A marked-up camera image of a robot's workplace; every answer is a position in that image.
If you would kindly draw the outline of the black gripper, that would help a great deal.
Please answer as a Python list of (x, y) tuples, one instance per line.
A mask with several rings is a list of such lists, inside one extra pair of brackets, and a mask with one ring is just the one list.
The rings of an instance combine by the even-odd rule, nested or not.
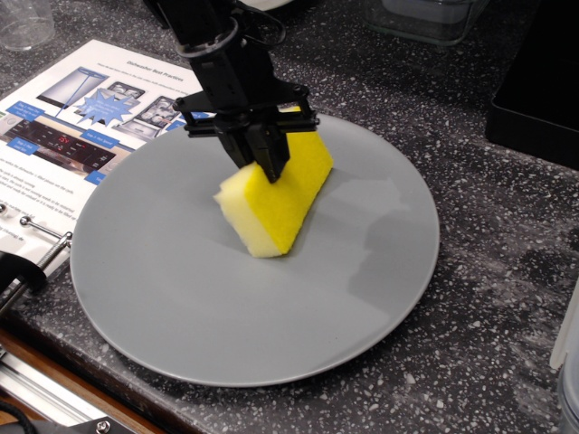
[(275, 76), (269, 51), (285, 39), (284, 25), (241, 1), (154, 1), (151, 11), (176, 38), (176, 51), (200, 91), (175, 103), (193, 133), (195, 112), (233, 127), (217, 136), (238, 168), (254, 161), (275, 184), (290, 159), (284, 133), (314, 131), (318, 118), (308, 88)]

